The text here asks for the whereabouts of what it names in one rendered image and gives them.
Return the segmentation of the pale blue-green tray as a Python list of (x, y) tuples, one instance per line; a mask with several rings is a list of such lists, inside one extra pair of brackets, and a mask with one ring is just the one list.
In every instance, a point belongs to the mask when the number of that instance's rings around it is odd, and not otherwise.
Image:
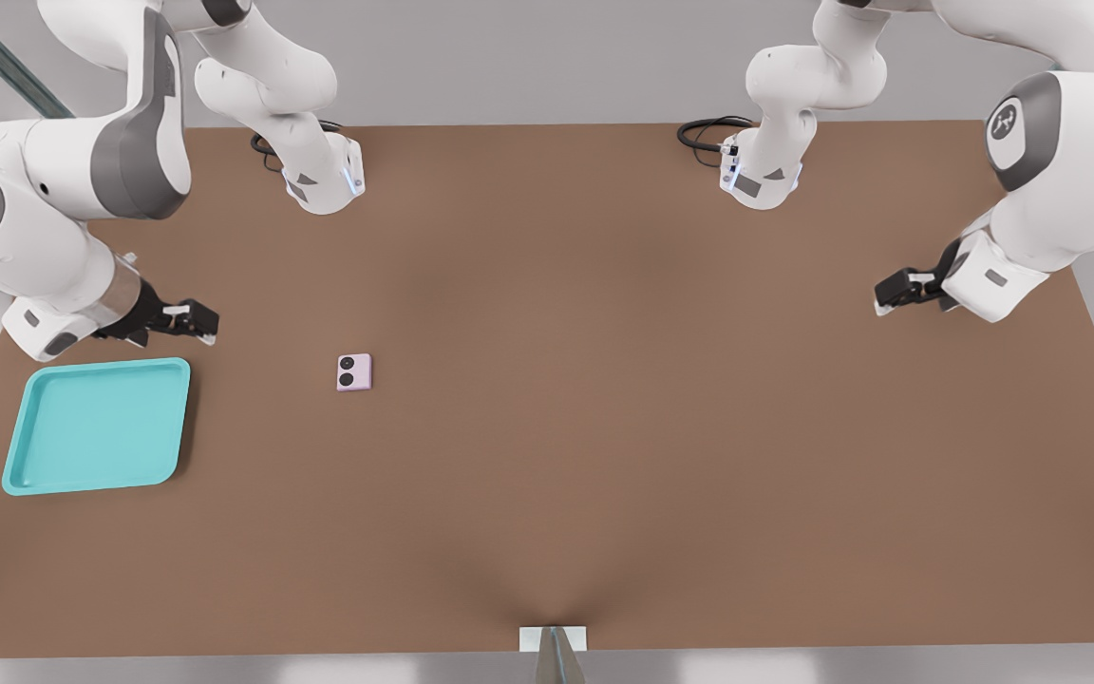
[(168, 482), (179, 462), (191, 376), (177, 356), (39, 369), (19, 403), (4, 492)]

